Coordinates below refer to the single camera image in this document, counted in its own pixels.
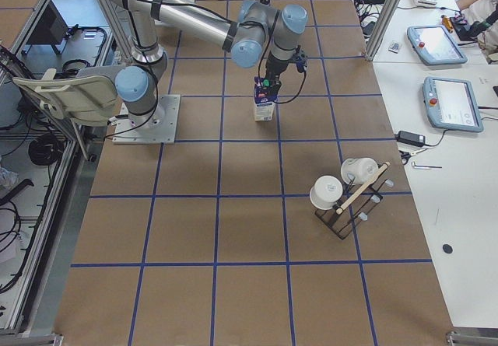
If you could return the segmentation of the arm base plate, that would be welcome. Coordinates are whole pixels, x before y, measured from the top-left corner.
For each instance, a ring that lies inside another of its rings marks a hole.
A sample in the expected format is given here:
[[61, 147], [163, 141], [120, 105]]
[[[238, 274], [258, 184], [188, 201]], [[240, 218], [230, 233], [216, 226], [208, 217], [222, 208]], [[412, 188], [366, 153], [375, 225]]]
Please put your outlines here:
[[146, 124], [139, 127], [148, 115], [138, 117], [129, 114], [125, 103], [122, 103], [120, 114], [127, 114], [128, 117], [117, 121], [112, 142], [117, 145], [173, 144], [180, 104], [179, 94], [160, 95], [155, 113]]

